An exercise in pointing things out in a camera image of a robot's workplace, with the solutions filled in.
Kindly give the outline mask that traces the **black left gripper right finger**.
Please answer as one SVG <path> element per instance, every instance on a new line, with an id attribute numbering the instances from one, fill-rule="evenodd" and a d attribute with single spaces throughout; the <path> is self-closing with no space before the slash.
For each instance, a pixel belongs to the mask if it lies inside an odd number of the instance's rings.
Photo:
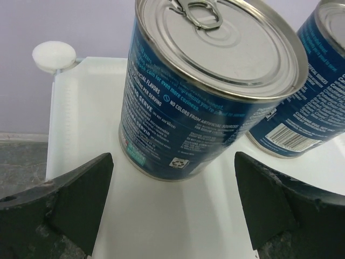
<path id="1" fill-rule="evenodd" d="M 240 200 L 259 258 L 344 258 L 344 196 L 234 156 Z"/>

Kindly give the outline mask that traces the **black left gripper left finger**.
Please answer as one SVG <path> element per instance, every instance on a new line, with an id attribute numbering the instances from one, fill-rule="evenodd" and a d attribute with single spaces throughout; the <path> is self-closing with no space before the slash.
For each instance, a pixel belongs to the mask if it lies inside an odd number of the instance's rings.
<path id="1" fill-rule="evenodd" d="M 71 242 L 91 256 L 113 172 L 110 153 L 1 199 L 1 258 L 60 258 Z"/>

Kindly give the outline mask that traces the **blue soup can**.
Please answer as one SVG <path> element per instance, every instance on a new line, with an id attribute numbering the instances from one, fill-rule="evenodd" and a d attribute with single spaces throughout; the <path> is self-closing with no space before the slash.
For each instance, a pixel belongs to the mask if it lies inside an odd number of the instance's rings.
<path id="1" fill-rule="evenodd" d="M 306 82 L 296 32 L 263 1 L 136 1 L 120 146 L 142 173 L 200 173 Z"/>
<path id="2" fill-rule="evenodd" d="M 299 157 L 344 133 L 344 1 L 319 1 L 297 35 L 308 58 L 306 83 L 247 134 L 281 158 Z"/>

